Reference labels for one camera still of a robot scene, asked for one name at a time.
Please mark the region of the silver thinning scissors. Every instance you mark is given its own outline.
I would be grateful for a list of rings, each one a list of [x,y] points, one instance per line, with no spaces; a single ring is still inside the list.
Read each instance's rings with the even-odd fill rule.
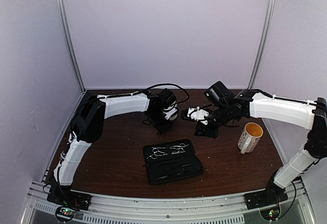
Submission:
[[[183,154],[186,152],[185,148],[188,146],[189,146],[189,144],[181,143],[178,145],[173,145],[173,146],[169,147],[169,149],[172,150],[172,152],[171,152],[172,155]]]

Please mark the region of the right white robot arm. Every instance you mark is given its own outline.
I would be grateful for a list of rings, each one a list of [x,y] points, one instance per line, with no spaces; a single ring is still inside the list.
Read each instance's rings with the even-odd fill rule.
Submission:
[[[326,158],[326,99],[286,98],[259,89],[234,93],[221,81],[204,95],[214,110],[189,107],[181,113],[183,120],[197,122],[196,136],[216,138],[218,129],[230,121],[257,118],[268,125],[279,153],[286,154],[284,165],[262,193],[266,204],[273,204],[293,180]]]

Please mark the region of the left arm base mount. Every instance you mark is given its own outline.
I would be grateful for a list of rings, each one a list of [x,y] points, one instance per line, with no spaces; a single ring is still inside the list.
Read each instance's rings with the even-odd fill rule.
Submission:
[[[89,209],[91,196],[86,193],[71,191],[70,186],[59,186],[57,182],[55,182],[51,183],[51,188],[46,200],[61,206],[87,211]]]

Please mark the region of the black hair clip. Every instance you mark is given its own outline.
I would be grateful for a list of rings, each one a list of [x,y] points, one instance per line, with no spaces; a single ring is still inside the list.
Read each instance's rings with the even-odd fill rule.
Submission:
[[[180,175],[181,175],[181,172],[176,171],[176,172],[172,172],[172,173],[166,174],[164,176],[160,176],[158,178],[155,178],[154,181],[161,181],[161,180],[165,180],[165,179],[167,179],[167,180],[175,179],[175,178],[178,178]]]

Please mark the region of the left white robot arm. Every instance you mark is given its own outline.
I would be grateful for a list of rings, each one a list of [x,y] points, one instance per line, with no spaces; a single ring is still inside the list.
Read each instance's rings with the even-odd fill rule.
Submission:
[[[177,98],[173,91],[165,88],[158,94],[136,91],[90,96],[78,107],[72,119],[68,150],[61,154],[50,179],[53,196],[61,205],[68,206],[73,202],[73,193],[69,189],[75,172],[91,144],[101,138],[104,121],[109,117],[134,112],[144,113],[149,124],[162,134],[177,118]]]

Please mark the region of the silver straight hair scissors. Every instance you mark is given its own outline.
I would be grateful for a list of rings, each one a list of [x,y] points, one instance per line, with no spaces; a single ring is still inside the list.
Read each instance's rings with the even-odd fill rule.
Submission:
[[[147,157],[147,159],[156,160],[158,157],[166,156],[167,153],[162,150],[165,147],[152,147],[152,154]]]

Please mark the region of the black zippered tool case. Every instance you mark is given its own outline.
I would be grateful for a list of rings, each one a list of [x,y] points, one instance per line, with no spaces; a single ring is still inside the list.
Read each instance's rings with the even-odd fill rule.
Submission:
[[[186,152],[183,154],[172,155],[171,154],[172,150],[169,149],[169,147],[171,147],[173,145],[178,145],[181,143],[189,144],[189,146],[185,148]],[[167,155],[158,157],[156,160],[147,159],[147,157],[152,154],[152,147],[165,147],[165,149],[163,149],[162,151],[166,152]],[[165,143],[161,143],[161,144],[146,145],[143,147],[143,156],[144,156],[144,162],[145,162],[144,167],[146,168],[148,183],[151,185],[159,185],[159,184],[174,182],[174,181],[183,180],[183,179],[187,179],[187,178],[191,178],[191,177],[195,177],[195,176],[199,176],[199,175],[203,174],[202,163],[196,156],[194,147],[189,139],[180,139],[180,140],[165,142]],[[149,170],[149,168],[152,168],[156,165],[172,164],[175,162],[177,162],[177,163],[191,162],[191,163],[194,163],[194,165],[187,166],[184,168],[179,168],[179,169],[172,170],[172,171],[150,171]],[[181,172],[181,175],[178,178],[154,181],[155,178],[158,178],[160,176],[164,176],[166,174],[176,172],[176,171]]]

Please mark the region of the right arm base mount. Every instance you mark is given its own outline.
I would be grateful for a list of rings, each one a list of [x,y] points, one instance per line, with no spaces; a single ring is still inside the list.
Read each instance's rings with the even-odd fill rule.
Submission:
[[[288,200],[285,188],[274,183],[268,184],[264,190],[244,194],[248,210],[278,204]]]

